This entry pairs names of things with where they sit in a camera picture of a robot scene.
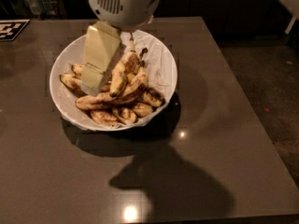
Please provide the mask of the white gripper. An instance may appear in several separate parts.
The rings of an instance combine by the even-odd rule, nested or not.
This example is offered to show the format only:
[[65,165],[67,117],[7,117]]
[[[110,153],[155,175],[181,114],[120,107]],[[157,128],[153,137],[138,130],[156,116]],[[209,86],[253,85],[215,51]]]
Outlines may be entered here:
[[81,88],[87,94],[96,96],[119,56],[121,38],[116,28],[134,31],[149,23],[159,0],[88,1],[99,21],[88,27],[85,36]]

